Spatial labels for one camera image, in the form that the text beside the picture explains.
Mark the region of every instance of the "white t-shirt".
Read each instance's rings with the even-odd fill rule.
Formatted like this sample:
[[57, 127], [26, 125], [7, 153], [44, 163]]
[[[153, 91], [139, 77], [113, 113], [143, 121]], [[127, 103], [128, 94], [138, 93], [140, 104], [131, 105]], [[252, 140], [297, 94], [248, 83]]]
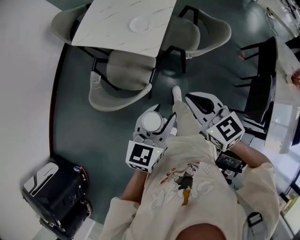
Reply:
[[[113, 198], [100, 239], [174, 240], [187, 227], [208, 223], [227, 240], [241, 240], [247, 217], [215, 159], [215, 147], [201, 135], [170, 139], [148, 175], [141, 205]], [[273, 166], [248, 167], [243, 185], [238, 193], [262, 214], [271, 237], [279, 220]]]

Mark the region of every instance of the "white marble table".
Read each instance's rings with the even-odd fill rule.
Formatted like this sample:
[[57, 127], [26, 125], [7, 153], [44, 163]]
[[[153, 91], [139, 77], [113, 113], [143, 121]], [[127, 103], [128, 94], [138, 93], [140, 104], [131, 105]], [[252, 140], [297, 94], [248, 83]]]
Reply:
[[[74, 46], [121, 50], [156, 57], [176, 0], [94, 0], [73, 38]], [[144, 33], [129, 29], [137, 16], [152, 20]]]
[[293, 15], [285, 9], [280, 0], [258, 0], [257, 3], [264, 8], [268, 8], [269, 12], [279, 21], [279, 23], [293, 37], [300, 35], [298, 25], [299, 21], [294, 19]]
[[300, 115], [300, 91], [286, 82], [286, 75], [300, 69], [300, 63], [287, 45], [278, 38], [276, 92], [265, 147], [277, 153], [288, 153]]

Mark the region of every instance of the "person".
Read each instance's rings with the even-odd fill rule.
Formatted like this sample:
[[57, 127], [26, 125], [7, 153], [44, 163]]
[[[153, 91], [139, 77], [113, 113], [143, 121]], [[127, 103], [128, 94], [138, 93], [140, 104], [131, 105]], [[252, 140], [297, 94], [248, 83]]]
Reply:
[[[177, 136], [147, 175], [136, 170], [121, 199], [111, 200], [101, 240], [241, 240], [247, 215], [215, 165], [216, 148], [199, 134], [199, 123], [172, 89]], [[247, 163], [237, 192], [267, 223], [268, 238], [279, 221], [274, 168], [262, 153], [236, 143]]]

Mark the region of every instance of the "shirt sleeve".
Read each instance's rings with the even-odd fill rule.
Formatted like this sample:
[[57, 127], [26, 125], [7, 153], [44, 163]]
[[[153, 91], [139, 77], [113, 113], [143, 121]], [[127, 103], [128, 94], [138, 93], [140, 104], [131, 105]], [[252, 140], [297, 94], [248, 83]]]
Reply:
[[245, 170], [244, 187], [237, 193], [257, 212], [268, 226], [268, 239], [273, 235], [279, 221], [279, 201], [275, 185], [274, 167], [263, 163], [257, 168]]
[[140, 204], [114, 197], [107, 213], [100, 240], [120, 240], [130, 227]]

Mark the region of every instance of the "dark green floor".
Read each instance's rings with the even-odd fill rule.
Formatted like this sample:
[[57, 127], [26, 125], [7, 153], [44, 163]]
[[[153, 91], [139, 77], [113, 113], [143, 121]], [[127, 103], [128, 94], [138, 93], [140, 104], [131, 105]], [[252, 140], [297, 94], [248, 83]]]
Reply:
[[[62, 8], [86, 3], [50, 0]], [[88, 100], [90, 71], [93, 59], [74, 47], [69, 47], [58, 86], [54, 121], [54, 150], [71, 162], [82, 165], [90, 179], [88, 199], [93, 207], [92, 218], [104, 222], [110, 200], [120, 196], [133, 170], [125, 164], [128, 141], [137, 117], [150, 106], [162, 103], [161, 113], [172, 111], [171, 88], [179, 85], [182, 93], [203, 91], [215, 94], [230, 108], [243, 109], [248, 89], [236, 89], [240, 76], [255, 75], [257, 58], [241, 60], [239, 47], [262, 42], [273, 32], [264, 10], [256, 3], [243, 0], [178, 0], [174, 14], [192, 5], [209, 15], [227, 21], [232, 37], [224, 46], [187, 61], [187, 73], [181, 73], [180, 60], [170, 57], [158, 72], [153, 97], [116, 112], [95, 110]], [[279, 36], [288, 40], [286, 31], [275, 24]], [[201, 46], [207, 44], [206, 28], [199, 24]]]

